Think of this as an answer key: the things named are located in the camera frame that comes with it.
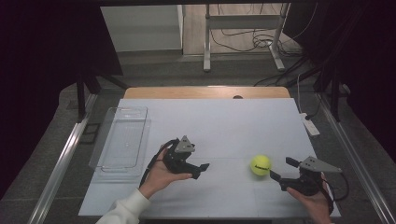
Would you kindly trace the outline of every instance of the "tennis ball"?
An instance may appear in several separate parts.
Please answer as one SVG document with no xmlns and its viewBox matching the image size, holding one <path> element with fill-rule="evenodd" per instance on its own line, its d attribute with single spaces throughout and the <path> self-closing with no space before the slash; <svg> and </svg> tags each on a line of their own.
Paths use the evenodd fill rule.
<svg viewBox="0 0 396 224">
<path fill-rule="evenodd" d="M 250 169 L 256 175 L 268 175 L 271 169 L 271 161 L 267 156 L 257 155 L 251 160 Z"/>
</svg>

